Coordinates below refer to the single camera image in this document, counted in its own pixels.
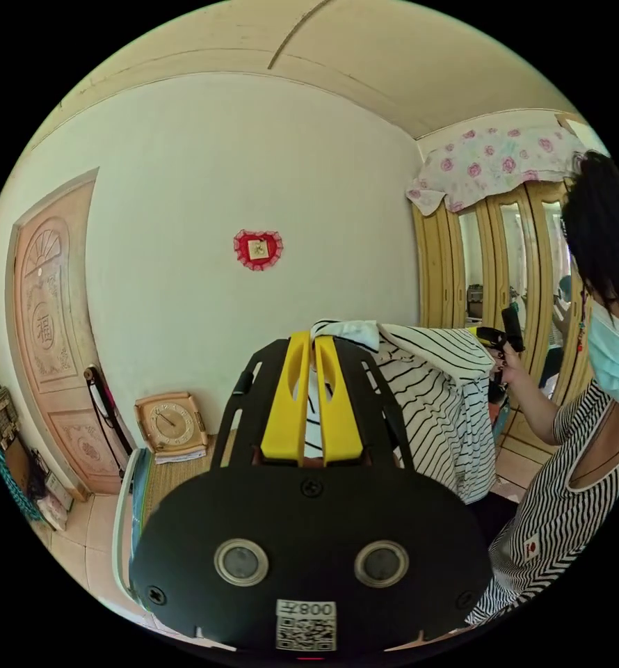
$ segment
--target clock hands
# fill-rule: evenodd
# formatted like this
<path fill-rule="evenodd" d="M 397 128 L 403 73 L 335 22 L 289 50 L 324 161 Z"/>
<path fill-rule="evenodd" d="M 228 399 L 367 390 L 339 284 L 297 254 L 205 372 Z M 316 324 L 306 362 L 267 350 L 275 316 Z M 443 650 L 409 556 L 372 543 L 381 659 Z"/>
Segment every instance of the clock hands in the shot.
<path fill-rule="evenodd" d="M 163 413 L 159 413 L 159 417 L 163 418 L 170 426 L 174 427 L 175 423 L 171 422 Z"/>

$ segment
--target hand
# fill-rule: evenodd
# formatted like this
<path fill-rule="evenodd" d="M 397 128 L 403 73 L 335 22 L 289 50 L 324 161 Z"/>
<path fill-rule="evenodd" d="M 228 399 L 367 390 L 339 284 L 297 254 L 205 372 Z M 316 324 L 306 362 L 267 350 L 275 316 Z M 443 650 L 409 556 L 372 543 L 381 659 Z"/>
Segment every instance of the hand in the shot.
<path fill-rule="evenodd" d="M 504 344 L 504 366 L 502 367 L 502 382 L 515 385 L 521 378 L 527 375 L 527 371 L 520 361 L 520 355 L 511 347 L 510 343 Z"/>

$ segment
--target wardrobe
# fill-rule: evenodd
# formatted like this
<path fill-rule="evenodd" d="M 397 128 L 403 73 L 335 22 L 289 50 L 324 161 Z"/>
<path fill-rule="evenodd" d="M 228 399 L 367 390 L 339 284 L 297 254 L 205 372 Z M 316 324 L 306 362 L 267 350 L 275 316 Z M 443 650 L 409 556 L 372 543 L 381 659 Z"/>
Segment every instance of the wardrobe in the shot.
<path fill-rule="evenodd" d="M 585 347 L 578 350 L 583 285 L 562 233 L 561 203 L 569 186 L 526 182 L 457 213 L 442 203 L 424 216 L 412 205 L 421 326 L 504 328 L 501 311 L 515 303 L 523 363 L 558 405 L 576 397 L 592 377 Z M 586 321 L 589 311 L 588 299 Z M 511 408 L 497 444 L 530 459 L 538 460 L 531 449 L 552 453 L 513 397 Z"/>

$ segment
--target floor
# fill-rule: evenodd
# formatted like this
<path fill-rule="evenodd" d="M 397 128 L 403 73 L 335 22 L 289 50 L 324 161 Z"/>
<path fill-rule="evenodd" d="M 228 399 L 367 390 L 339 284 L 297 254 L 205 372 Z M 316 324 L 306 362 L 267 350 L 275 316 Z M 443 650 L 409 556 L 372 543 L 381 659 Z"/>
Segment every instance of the floor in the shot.
<path fill-rule="evenodd" d="M 87 502 L 75 501 L 65 532 L 53 531 L 42 523 L 32 528 L 45 547 L 78 584 L 120 616 L 164 635 L 192 644 L 220 646 L 203 638 L 188 638 L 164 626 L 151 612 L 129 600 L 115 584 L 111 569 L 111 546 L 117 497 L 93 495 Z M 124 535 L 131 536 L 131 496 L 127 503 Z M 128 577 L 131 542 L 124 541 L 122 555 Z"/>
<path fill-rule="evenodd" d="M 531 448 L 539 461 L 534 461 L 504 447 L 496 448 L 495 474 L 497 479 L 492 491 L 511 501 L 520 503 L 532 479 L 550 458 L 545 452 Z"/>

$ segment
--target black hair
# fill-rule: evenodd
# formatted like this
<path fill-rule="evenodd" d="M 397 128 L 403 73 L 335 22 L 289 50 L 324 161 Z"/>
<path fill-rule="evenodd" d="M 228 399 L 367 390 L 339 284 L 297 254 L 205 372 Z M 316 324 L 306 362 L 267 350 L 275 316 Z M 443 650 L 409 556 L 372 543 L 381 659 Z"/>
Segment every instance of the black hair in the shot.
<path fill-rule="evenodd" d="M 563 231 L 589 292 L 611 312 L 619 302 L 619 170 L 595 151 L 578 154 L 562 206 Z"/>

